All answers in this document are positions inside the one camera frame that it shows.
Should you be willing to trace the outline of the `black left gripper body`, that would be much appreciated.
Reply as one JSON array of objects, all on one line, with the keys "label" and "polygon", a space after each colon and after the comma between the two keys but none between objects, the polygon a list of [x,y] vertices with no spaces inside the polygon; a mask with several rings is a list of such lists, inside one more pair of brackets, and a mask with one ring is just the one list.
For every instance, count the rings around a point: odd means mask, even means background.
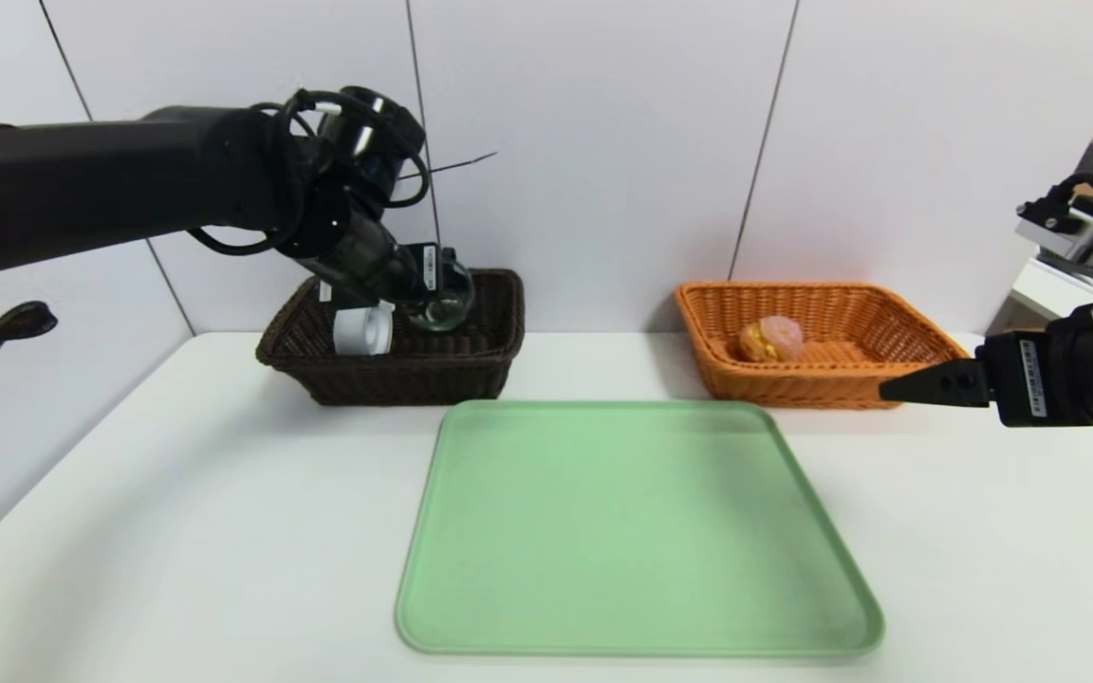
[{"label": "black left gripper body", "polygon": [[428,304],[440,293],[440,246],[400,245],[364,213],[352,213],[337,254],[338,304]]}]

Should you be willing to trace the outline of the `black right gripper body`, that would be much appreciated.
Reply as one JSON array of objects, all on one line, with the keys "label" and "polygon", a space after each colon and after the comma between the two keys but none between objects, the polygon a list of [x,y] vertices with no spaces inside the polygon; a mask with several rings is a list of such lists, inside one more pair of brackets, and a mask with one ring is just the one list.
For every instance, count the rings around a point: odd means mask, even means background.
[{"label": "black right gripper body", "polygon": [[1093,425],[1093,323],[1088,306],[1042,330],[989,335],[977,348],[1007,427]]}]

